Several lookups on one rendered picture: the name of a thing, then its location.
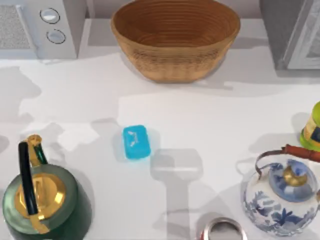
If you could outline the silver topped can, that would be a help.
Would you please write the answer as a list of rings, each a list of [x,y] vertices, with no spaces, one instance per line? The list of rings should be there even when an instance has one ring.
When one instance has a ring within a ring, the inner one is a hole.
[[[248,240],[248,237],[237,221],[221,216],[205,225],[199,240]]]

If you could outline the woven wooden basket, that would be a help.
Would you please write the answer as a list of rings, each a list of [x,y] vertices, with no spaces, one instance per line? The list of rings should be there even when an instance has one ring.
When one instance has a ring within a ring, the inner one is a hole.
[[[216,0],[133,0],[113,14],[110,26],[144,77],[157,83],[192,83],[218,66],[241,21]]]

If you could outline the blue soap bar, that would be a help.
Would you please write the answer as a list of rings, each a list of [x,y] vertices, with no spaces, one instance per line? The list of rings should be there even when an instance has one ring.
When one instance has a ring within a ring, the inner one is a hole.
[[[147,129],[144,125],[127,126],[122,131],[125,156],[129,160],[138,160],[151,154]]]

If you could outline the small microwave knob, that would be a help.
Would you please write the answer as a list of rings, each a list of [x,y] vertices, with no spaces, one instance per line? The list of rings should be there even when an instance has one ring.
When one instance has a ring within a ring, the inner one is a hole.
[[[53,44],[60,45],[66,41],[66,35],[58,29],[53,29],[46,32],[46,38]]]

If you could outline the green and gold kettle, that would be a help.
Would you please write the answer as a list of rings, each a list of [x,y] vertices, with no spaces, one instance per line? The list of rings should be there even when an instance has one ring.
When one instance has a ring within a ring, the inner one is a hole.
[[[67,169],[48,163],[42,138],[18,144],[19,174],[2,198],[2,213],[14,240],[84,240],[92,206],[82,185]]]

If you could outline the pale microwave oven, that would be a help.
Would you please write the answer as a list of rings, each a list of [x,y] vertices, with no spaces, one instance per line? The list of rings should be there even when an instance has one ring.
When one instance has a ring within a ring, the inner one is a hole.
[[[40,11],[55,9],[60,20],[44,22]],[[87,15],[87,0],[0,0],[0,59],[76,59]],[[46,33],[60,30],[66,40],[51,43]]]

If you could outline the blue and white teapot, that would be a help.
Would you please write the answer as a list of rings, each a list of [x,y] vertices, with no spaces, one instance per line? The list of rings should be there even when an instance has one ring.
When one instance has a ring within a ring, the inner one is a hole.
[[[263,232],[300,234],[320,210],[320,179],[302,160],[320,163],[320,152],[287,144],[257,157],[241,200],[247,217]]]

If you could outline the large microwave knob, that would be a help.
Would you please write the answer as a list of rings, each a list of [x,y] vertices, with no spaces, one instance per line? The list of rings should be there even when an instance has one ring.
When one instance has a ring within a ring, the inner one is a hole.
[[[48,24],[56,24],[60,20],[60,14],[53,8],[43,9],[39,12],[39,15]]]

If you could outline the grey cabinet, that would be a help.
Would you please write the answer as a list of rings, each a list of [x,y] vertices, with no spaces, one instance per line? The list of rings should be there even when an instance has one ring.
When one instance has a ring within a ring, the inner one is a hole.
[[[259,0],[276,70],[320,70],[320,0]]]

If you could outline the green bottle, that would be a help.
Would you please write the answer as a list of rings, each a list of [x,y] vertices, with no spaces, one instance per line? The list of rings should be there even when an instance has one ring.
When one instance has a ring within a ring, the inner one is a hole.
[[[320,101],[312,108],[310,117],[301,130],[299,141],[304,148],[320,152]]]

